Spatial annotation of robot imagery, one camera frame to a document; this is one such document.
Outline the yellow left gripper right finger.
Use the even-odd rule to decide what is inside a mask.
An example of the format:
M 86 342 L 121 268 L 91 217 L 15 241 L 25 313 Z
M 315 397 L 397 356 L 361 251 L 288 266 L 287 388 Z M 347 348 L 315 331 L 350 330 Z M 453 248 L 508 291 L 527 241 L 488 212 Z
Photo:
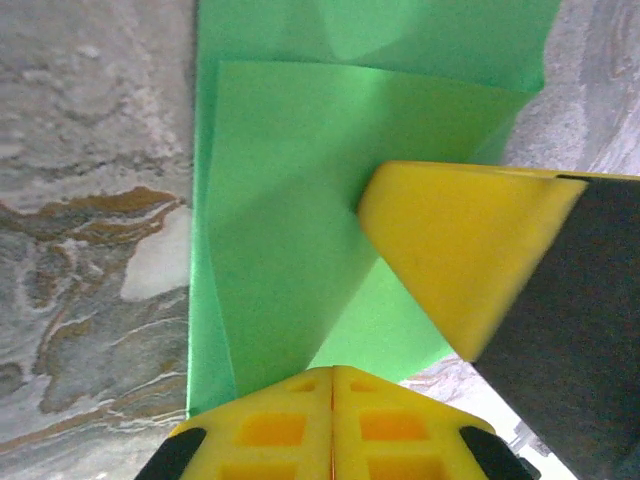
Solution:
M 337 479 L 533 479 L 479 417 L 353 367 L 333 369 Z

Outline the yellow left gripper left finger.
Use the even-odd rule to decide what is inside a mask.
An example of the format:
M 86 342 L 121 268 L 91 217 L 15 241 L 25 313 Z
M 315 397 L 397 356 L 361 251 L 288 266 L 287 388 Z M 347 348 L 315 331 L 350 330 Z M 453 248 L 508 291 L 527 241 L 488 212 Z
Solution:
M 333 371 L 315 368 L 179 424 L 138 479 L 329 479 Z

